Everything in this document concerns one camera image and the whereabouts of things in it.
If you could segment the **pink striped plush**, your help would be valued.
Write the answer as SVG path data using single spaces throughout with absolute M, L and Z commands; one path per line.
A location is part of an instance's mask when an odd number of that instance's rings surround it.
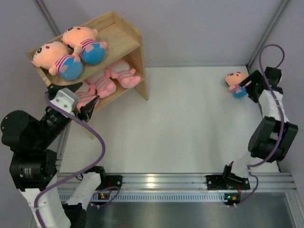
M 76 95 L 80 99 L 76 107 L 78 110 L 80 110 L 82 106 L 85 106 L 87 103 L 97 97 L 95 84 L 83 82 L 82 86 L 76 91 Z
M 138 85 L 141 81 L 140 76 L 136 76 L 136 70 L 120 59 L 108 65 L 105 68 L 105 73 L 112 79 L 116 79 L 118 83 L 126 89 L 130 89 Z
M 88 77 L 86 81 L 100 98 L 108 97 L 116 91 L 116 84 L 110 79 L 110 73 L 107 70 L 99 71 Z

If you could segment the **boy plush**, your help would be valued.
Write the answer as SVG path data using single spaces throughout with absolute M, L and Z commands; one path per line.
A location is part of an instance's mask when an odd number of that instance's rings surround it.
M 81 48 L 76 47 L 70 54 L 64 43 L 53 41 L 39 47 L 31 63 L 46 69 L 52 76 L 59 75 L 64 80 L 72 81 L 76 80 L 83 71 L 81 51 Z
M 244 72 L 233 72 L 226 75 L 225 82 L 235 98 L 242 98 L 247 95 L 245 87 L 239 85 L 247 76 L 248 74 Z
M 71 27 L 62 36 L 62 41 L 89 65 L 101 63 L 106 55 L 107 43 L 98 41 L 98 31 L 85 26 Z

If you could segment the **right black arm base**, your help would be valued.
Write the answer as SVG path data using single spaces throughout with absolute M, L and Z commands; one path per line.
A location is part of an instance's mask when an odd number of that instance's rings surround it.
M 207 175 L 208 190 L 249 190 L 248 178 L 241 178 L 234 174 L 224 177 L 223 175 Z

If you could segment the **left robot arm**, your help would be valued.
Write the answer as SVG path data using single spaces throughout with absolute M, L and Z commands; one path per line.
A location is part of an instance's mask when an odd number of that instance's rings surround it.
M 81 86 L 52 84 L 47 89 L 48 106 L 40 120 L 16 110 L 6 115 L 0 125 L 1 141 L 13 152 L 9 172 L 39 228 L 83 228 L 95 190 L 107 185 L 104 168 L 94 162 L 79 172 L 83 179 L 72 197 L 65 203 L 59 198 L 57 153 L 49 145 L 72 120 L 87 127 L 98 98 L 77 110 L 80 98 L 76 91 Z

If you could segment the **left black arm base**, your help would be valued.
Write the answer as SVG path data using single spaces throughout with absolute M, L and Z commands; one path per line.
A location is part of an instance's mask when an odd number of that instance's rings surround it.
M 118 187 L 120 189 L 122 182 L 122 175 L 105 175 L 101 178 L 101 183 L 97 187 L 97 190 L 102 190 L 109 187 Z

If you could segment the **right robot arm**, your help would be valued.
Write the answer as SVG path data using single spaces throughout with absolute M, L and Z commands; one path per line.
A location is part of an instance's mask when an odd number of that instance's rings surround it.
M 258 104 L 262 120 L 248 142 L 248 153 L 225 166 L 222 184 L 228 189 L 249 189 L 247 175 L 264 163 L 282 161 L 295 136 L 298 126 L 290 123 L 283 107 L 283 90 L 278 86 L 281 70 L 266 67 L 250 75 L 235 72 L 225 81 L 235 98 L 248 96 Z

